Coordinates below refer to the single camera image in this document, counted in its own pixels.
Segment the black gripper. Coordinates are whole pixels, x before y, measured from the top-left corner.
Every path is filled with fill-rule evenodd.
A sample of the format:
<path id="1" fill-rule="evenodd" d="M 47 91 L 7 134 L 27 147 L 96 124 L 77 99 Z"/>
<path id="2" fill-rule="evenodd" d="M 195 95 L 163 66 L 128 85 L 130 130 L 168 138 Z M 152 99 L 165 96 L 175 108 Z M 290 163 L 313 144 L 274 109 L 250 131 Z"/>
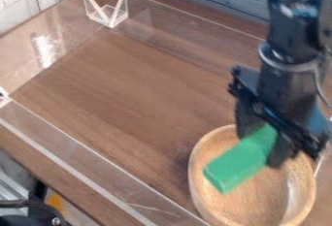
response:
<path id="1" fill-rule="evenodd" d="M 317 73 L 234 66 L 231 74 L 238 137 L 268 134 L 268 165 L 276 169 L 300 152 L 317 161 L 332 138 L 332 123 L 318 102 Z"/>

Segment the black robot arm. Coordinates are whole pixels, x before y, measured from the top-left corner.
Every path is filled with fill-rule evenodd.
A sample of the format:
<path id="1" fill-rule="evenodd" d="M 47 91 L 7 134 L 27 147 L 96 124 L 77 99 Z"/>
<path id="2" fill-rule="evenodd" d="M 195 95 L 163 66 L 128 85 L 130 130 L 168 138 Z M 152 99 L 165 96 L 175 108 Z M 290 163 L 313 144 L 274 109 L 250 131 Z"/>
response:
<path id="1" fill-rule="evenodd" d="M 276 130 L 268 163 L 278 168 L 305 153 L 317 160 L 332 141 L 319 106 L 332 65 L 332 0 L 268 0 L 270 32 L 259 47 L 262 69 L 231 68 L 238 135 Z"/>

